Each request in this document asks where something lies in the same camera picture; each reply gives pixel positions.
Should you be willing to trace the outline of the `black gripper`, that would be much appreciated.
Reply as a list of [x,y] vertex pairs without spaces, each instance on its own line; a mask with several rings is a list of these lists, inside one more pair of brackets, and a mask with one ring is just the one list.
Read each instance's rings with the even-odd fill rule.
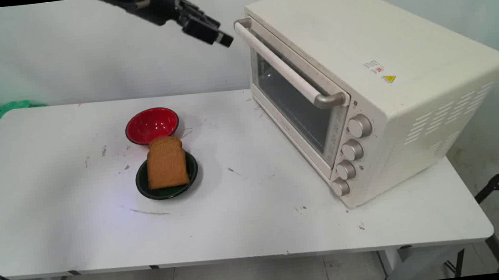
[[230,47],[234,37],[221,31],[221,23],[209,17],[197,5],[188,0],[127,0],[127,12],[157,26],[169,20],[177,20],[182,31],[200,41],[212,45]]

